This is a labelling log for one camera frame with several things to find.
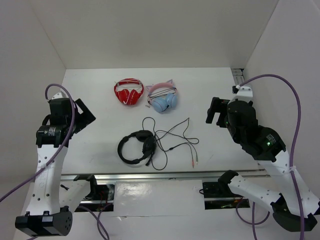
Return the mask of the black headset with cable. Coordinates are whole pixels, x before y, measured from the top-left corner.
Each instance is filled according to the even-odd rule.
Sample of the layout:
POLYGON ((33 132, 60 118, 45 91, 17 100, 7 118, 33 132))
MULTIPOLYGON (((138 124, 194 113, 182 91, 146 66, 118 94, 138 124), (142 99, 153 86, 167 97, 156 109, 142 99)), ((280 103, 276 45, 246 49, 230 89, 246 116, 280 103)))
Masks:
POLYGON ((190 128, 190 118, 175 124, 168 130, 157 129, 153 117, 145 117, 142 129, 124 136, 118 143, 116 153, 119 160, 130 168, 151 167, 155 171, 164 171, 170 162, 177 162, 173 152, 186 148, 187 159, 191 168, 199 163, 196 146, 200 143, 197 137, 186 135, 190 128))

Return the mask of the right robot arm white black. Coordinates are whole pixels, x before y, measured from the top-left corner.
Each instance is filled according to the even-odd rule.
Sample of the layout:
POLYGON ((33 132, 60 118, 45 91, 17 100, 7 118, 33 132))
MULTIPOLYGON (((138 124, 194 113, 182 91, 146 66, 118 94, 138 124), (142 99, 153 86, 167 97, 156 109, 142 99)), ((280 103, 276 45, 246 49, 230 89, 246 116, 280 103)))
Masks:
POLYGON ((289 232, 310 232, 320 213, 320 200, 307 187, 298 171, 290 166, 290 155, 279 134, 259 125, 253 107, 253 91, 249 86, 234 86, 231 100, 213 97, 207 111, 206 123, 219 114, 217 126, 228 129, 232 140, 261 166, 278 185, 272 191, 228 170, 218 179, 223 196, 243 196, 270 212, 274 220, 289 232))

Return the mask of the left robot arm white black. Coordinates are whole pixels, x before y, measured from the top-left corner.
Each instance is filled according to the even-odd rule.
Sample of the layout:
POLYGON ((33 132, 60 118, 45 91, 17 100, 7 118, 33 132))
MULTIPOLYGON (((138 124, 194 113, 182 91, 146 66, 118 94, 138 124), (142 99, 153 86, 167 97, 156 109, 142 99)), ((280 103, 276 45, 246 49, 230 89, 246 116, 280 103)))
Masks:
POLYGON ((25 213, 15 219, 16 229, 34 238, 67 236, 81 201, 99 193, 93 175, 77 176, 71 185, 61 186, 69 141, 96 118, 81 99, 72 100, 63 92, 48 103, 50 113, 36 132, 38 159, 32 195, 25 213))

